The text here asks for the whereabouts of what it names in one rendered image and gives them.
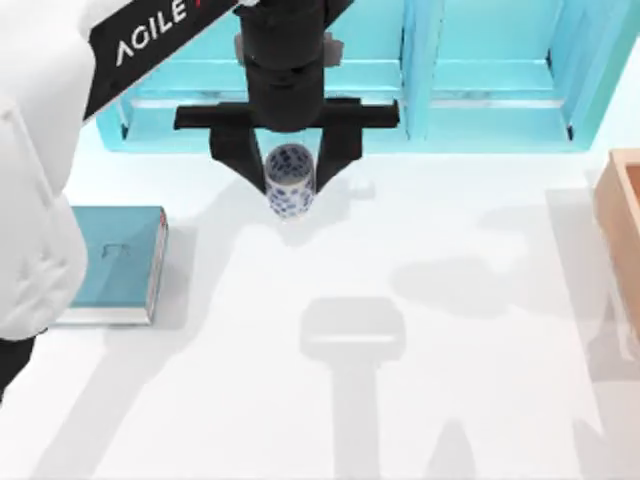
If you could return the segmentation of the light blue rack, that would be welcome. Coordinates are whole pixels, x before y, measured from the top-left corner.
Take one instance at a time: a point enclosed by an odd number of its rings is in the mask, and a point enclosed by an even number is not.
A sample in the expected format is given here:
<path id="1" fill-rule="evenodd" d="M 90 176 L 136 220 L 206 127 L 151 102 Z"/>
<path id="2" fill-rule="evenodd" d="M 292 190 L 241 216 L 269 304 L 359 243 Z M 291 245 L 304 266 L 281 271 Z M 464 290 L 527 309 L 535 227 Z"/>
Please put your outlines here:
<path id="1" fill-rule="evenodd" d="M 395 129 L 366 153 L 571 152 L 599 130 L 640 33 L 640 0 L 355 0 L 328 32 L 343 43 L 327 97 L 397 100 Z M 227 13 L 94 117 L 104 146 L 201 153 L 174 130 L 181 105 L 246 101 Z"/>

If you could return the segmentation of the blue and white patterned cup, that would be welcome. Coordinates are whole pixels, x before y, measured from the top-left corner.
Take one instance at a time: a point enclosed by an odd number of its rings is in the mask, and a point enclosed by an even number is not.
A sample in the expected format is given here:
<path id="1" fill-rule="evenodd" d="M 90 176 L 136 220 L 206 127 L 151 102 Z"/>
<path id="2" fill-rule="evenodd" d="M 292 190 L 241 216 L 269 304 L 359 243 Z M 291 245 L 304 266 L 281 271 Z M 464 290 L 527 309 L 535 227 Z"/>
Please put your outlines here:
<path id="1" fill-rule="evenodd" d="M 286 220 L 304 215 L 316 193 L 311 152 L 302 144 L 283 144 L 269 153 L 264 167 L 270 208 Z"/>

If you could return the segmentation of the salmon-coloured box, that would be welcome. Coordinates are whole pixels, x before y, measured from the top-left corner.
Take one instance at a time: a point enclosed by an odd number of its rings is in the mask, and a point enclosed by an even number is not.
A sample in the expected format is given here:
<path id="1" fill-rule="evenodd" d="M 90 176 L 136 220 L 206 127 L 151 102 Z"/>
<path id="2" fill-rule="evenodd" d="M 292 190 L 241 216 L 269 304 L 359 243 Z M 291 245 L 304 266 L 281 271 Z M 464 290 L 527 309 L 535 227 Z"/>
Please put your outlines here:
<path id="1" fill-rule="evenodd" d="M 629 346 L 640 360 L 640 147 L 609 151 L 595 186 L 594 213 L 629 325 Z"/>

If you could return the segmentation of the teal book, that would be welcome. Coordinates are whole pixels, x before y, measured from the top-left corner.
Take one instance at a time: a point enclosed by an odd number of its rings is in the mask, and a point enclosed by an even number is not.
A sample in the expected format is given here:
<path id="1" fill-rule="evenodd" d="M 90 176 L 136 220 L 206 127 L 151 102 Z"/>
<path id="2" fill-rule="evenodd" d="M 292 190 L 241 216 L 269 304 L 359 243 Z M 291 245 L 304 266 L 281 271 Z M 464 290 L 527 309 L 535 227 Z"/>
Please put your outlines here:
<path id="1" fill-rule="evenodd" d="M 60 327 L 153 323 L 169 223 L 161 206 L 75 206 L 88 267 Z"/>

